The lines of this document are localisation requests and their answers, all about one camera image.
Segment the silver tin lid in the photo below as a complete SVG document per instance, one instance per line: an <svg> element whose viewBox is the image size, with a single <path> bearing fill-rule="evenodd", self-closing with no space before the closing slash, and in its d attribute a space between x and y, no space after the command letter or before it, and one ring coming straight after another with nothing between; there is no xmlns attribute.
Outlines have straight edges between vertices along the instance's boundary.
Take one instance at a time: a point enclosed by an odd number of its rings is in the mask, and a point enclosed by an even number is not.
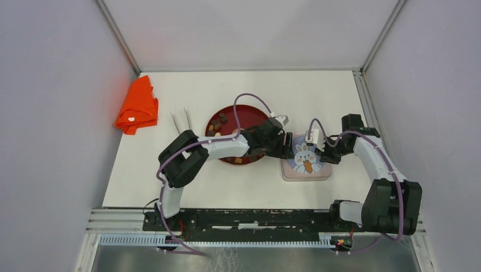
<svg viewBox="0 0 481 272"><path fill-rule="evenodd" d="M331 165L320 161L319 155L315 153L316 148L306 144L304 135L293 136L292 148L294 158L281 159L281 174L332 175Z"/></svg>

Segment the pink tin box with dividers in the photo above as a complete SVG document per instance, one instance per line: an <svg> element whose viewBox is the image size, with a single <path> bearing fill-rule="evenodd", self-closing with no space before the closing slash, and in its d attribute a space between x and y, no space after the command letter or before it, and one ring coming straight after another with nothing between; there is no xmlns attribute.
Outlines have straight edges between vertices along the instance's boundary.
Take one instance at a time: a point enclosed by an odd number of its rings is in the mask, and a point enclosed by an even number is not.
<svg viewBox="0 0 481 272"><path fill-rule="evenodd" d="M282 179L286 182L304 182L304 181L326 181L331 175L307 175L307 174L300 174L300 175L286 175L282 174Z"/></svg>

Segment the red round plate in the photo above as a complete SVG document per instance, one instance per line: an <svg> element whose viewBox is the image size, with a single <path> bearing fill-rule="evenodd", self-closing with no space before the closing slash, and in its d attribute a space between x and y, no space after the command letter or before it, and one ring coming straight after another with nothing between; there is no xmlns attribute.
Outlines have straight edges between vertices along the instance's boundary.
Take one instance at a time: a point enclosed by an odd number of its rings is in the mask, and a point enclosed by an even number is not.
<svg viewBox="0 0 481 272"><path fill-rule="evenodd" d="M268 116L264 112L250 105L237 105L236 110L242 130L259 126L268 119ZM235 134L237 130L238 126L234 117L234 109L231 105L219 110L217 113L211 116L205 128L205 135L209 137L220 135L224 136ZM220 161L232 165L246 165L262 159L264 155L265 152L259 152L256 155L239 157L243 160L242 164L234 163L234 160L237 157L221 158Z"/></svg>

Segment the silver serving tongs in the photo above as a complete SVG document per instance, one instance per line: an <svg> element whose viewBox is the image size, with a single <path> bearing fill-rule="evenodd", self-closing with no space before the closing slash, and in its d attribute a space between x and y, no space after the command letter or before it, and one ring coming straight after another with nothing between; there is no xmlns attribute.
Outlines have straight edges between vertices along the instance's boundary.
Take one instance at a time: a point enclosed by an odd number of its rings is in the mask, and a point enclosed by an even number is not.
<svg viewBox="0 0 481 272"><path fill-rule="evenodd" d="M192 130L192 121L187 108L171 112L171 118L178 134L185 130Z"/></svg>

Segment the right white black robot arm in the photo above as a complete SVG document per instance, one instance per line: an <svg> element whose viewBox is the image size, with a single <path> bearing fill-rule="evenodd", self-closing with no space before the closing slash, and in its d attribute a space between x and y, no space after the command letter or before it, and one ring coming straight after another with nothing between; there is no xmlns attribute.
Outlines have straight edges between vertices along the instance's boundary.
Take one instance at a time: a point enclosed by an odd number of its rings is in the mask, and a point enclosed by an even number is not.
<svg viewBox="0 0 481 272"><path fill-rule="evenodd" d="M359 114L341 119L342 132L327 137L321 131L316 139L321 161L339 164L343 156L356 155L362 162L371 186L364 202L336 200L328 215L328 225L342 231L356 223L368 232L385 235L413 235L416 231L423 190L408 181L387 155L379 132L366 127Z"/></svg>

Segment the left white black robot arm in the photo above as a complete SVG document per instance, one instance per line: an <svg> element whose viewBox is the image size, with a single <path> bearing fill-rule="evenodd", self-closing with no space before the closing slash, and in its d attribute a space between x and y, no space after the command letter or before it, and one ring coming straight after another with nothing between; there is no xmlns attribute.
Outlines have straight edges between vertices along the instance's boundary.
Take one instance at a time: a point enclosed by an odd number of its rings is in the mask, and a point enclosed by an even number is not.
<svg viewBox="0 0 481 272"><path fill-rule="evenodd" d="M292 158L292 134L285 131L288 122L287 116L270 117L260 126L219 137L198 137L192 130L182 132L158 156L157 178L162 185L156 223L165 231L178 225L183 189L210 160L258 155Z"/></svg>

